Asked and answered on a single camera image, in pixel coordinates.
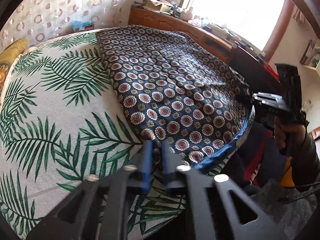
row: wooden cabinet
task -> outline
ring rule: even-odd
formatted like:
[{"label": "wooden cabinet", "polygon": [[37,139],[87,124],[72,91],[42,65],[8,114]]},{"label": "wooden cabinet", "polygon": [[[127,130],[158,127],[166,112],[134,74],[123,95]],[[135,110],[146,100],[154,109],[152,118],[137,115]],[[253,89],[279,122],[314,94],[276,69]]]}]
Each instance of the wooden cabinet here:
[{"label": "wooden cabinet", "polygon": [[202,48],[226,62],[231,45],[203,29],[188,24],[186,21],[171,16],[154,13],[145,9],[132,7],[129,25],[142,25],[164,31],[179,31],[187,34]]}]

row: bright window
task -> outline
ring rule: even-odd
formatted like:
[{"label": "bright window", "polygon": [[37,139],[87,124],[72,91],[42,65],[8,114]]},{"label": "bright window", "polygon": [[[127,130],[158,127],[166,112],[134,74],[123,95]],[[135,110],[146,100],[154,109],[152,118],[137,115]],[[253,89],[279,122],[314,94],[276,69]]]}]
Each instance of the bright window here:
[{"label": "bright window", "polygon": [[263,50],[279,18],[284,0],[193,0],[195,14],[243,37]]}]

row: metal screw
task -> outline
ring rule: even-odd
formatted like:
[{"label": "metal screw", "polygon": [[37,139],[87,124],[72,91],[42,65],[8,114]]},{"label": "metal screw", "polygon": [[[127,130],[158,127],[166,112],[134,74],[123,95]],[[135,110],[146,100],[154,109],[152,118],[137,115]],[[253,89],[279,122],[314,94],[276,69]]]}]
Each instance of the metal screw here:
[{"label": "metal screw", "polygon": [[135,171],[135,170],[137,169],[137,166],[128,164],[128,165],[124,166],[123,168],[124,168],[126,171]]},{"label": "metal screw", "polygon": [[228,179],[229,179],[229,177],[226,174],[218,174],[218,175],[214,176],[214,180],[219,183],[225,182]]},{"label": "metal screw", "polygon": [[90,175],[87,177],[87,180],[88,180],[88,181],[97,181],[97,180],[99,180],[99,176],[98,176],[98,175],[95,175],[95,174],[90,174]]},{"label": "metal screw", "polygon": [[177,171],[190,171],[191,167],[187,165],[179,165],[176,167]]}]

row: bed sheet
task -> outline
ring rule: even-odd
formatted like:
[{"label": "bed sheet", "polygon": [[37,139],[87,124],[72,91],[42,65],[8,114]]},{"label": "bed sheet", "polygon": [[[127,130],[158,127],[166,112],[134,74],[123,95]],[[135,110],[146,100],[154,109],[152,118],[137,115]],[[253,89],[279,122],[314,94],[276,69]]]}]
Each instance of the bed sheet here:
[{"label": "bed sheet", "polygon": [[[89,174],[113,174],[142,142],[110,85],[95,31],[30,48],[10,72],[1,95],[0,212],[25,239]],[[150,192],[130,205],[128,239],[143,239],[180,214],[185,198],[165,192],[155,171]]]}]

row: patterned wallpaper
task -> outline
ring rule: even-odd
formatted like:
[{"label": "patterned wallpaper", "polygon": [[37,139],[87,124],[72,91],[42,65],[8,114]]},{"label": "patterned wallpaper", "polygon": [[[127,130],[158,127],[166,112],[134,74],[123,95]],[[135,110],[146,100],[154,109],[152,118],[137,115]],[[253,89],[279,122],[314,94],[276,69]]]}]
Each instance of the patterned wallpaper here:
[{"label": "patterned wallpaper", "polygon": [[28,47],[72,33],[72,22],[94,22],[95,29],[126,25],[133,0],[23,0],[0,32],[0,52],[15,40]]}]

